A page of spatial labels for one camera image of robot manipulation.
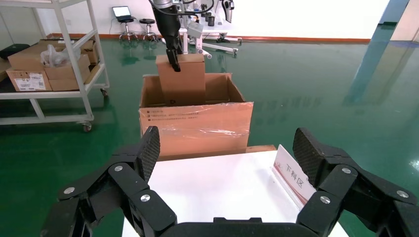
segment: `plastic bag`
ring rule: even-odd
[[[76,59],[79,60],[82,54],[80,49],[74,50]],[[52,44],[48,45],[48,50],[41,53],[41,62],[46,67],[61,67],[70,62],[70,56],[68,55],[67,49],[61,52],[57,52]]]

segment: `orange baseboard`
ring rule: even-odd
[[[52,33],[47,36],[61,37],[61,33]],[[81,38],[84,34],[70,34],[72,38]],[[99,34],[102,39],[118,39],[116,34]],[[265,36],[229,36],[231,38],[242,38],[244,40],[267,40],[267,41],[305,41],[305,42],[339,42],[339,43],[369,43],[370,39],[335,39],[335,38],[298,38],[298,37],[265,37]]]

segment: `green epoxy floor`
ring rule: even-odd
[[[305,126],[364,169],[419,196],[415,46],[245,42],[237,58],[212,51],[206,69],[233,73],[245,98],[255,102],[249,146],[282,144],[291,151],[295,129]],[[164,45],[148,48],[140,44],[130,52],[103,40],[111,89],[108,100],[99,90],[89,94],[91,133],[73,123],[0,126],[0,236],[37,236],[59,188],[101,166],[116,148],[138,142],[142,75],[156,74],[153,56],[165,53]],[[83,111],[78,99],[40,104],[47,115]],[[0,101],[1,117],[31,113],[29,101]],[[340,222],[349,236],[375,236],[349,213]],[[117,211],[94,236],[121,236],[122,223]]]

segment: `black bag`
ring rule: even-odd
[[[18,53],[24,49],[29,48],[30,46],[28,44],[24,44],[24,43],[15,43],[12,44],[11,46],[3,49],[0,51],[0,58],[7,60],[7,57],[10,55],[13,55],[15,53]]]

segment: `shelf caster wheel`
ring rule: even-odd
[[[100,89],[100,92],[102,92],[103,97],[108,97],[108,91],[105,89]]]
[[[83,124],[83,130],[84,132],[90,132],[91,131],[91,123],[87,122]]]

